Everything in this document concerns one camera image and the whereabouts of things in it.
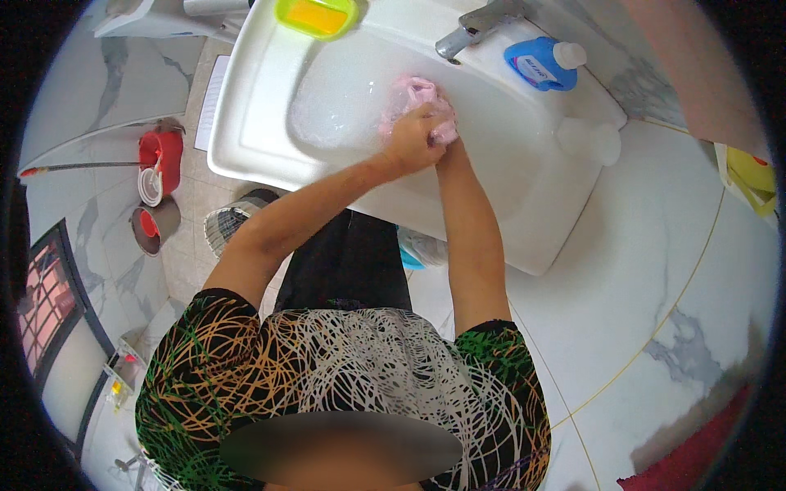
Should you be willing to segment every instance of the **white sink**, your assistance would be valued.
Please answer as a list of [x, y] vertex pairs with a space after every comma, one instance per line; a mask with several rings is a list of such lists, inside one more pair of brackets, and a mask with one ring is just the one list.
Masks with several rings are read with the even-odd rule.
[[[565, 116], [615, 124], [622, 109], [583, 68], [576, 89], [542, 93], [502, 59], [542, 31], [504, 26], [448, 64], [434, 52], [463, 13], [432, 0], [375, 0], [343, 38], [315, 42], [278, 26], [274, 2], [257, 2], [227, 69], [208, 147], [219, 174], [295, 190], [380, 149], [376, 125], [400, 75], [437, 82], [500, 222], [508, 263], [543, 274], [601, 172], [563, 153], [554, 130]], [[373, 190], [352, 206], [445, 239], [433, 169]]]

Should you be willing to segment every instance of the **yellow soap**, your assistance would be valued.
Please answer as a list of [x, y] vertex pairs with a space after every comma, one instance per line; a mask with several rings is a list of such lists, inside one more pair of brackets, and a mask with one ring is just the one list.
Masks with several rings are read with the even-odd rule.
[[333, 34], [347, 21], [347, 14], [311, 0], [295, 0], [287, 19], [311, 26], [325, 34]]

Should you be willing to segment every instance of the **black pants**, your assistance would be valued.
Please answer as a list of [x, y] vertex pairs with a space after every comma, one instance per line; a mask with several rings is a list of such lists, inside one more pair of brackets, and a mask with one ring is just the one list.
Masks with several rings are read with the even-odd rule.
[[275, 310], [411, 310], [395, 225], [344, 210], [295, 251]]

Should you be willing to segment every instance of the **window frame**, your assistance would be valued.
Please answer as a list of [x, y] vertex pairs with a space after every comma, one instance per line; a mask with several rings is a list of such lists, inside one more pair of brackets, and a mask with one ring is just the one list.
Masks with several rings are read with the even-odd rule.
[[[115, 347], [107, 336], [106, 331], [101, 325], [101, 322], [98, 320], [98, 315], [96, 315], [95, 310], [93, 309], [93, 304], [90, 302], [90, 298], [87, 296], [82, 279], [79, 276], [79, 270], [76, 266], [76, 260], [74, 259], [74, 254], [71, 249], [71, 241], [68, 238], [65, 218], [62, 218], [58, 223], [53, 225], [52, 228], [47, 230], [46, 233], [41, 236], [41, 238], [35, 241], [35, 244], [30, 248], [30, 252], [28, 254], [28, 265], [49, 244], [54, 244], [56, 252], [60, 257], [66, 281], [68, 282], [69, 288], [71, 288], [73, 292], [74, 308], [63, 319], [60, 327], [57, 328], [57, 330], [53, 333], [52, 338], [47, 343], [44, 352], [39, 358], [38, 366], [36, 367], [34, 374], [31, 374], [31, 379], [39, 400], [41, 400], [44, 387], [46, 386], [46, 380], [52, 371], [52, 367], [54, 365], [55, 359], [57, 359], [57, 355], [60, 353], [60, 350], [65, 344], [66, 339], [73, 331], [77, 322], [79, 322], [82, 317], [85, 318], [90, 331], [93, 333], [96, 341], [98, 341], [98, 344], [104, 351], [107, 357], [107, 363], [112, 366], [116, 362], [116, 357], [113, 357], [115, 353]], [[20, 333], [20, 343], [22, 343], [22, 331], [19, 329], [19, 327], [17, 327], [17, 330]], [[27, 364], [28, 361], [26, 353], [24, 354], [24, 360], [25, 364]], [[68, 448], [70, 453], [75, 457], [77, 463], [81, 460], [82, 457], [87, 426], [90, 423], [90, 418], [93, 415], [96, 403], [98, 402], [98, 398], [101, 396], [101, 391], [106, 384], [107, 378], [108, 377], [105, 372], [98, 374], [97, 382], [93, 388], [93, 392], [88, 398], [87, 407], [85, 407], [85, 412], [79, 425], [79, 433], [76, 442], [72, 442], [70, 439], [61, 434], [60, 431], [54, 427], [54, 425], [52, 426], [52, 429], [55, 430], [58, 435], [60, 435], [63, 443], [66, 444], [66, 448]]]

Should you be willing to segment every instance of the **chrome faucet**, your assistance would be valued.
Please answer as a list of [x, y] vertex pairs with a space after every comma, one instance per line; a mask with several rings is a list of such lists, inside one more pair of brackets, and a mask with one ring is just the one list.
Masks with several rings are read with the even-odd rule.
[[489, 0], [488, 4], [458, 18], [461, 25], [437, 41], [437, 54], [450, 63], [458, 64], [455, 57], [471, 44], [483, 41], [501, 24], [524, 16], [524, 0]]

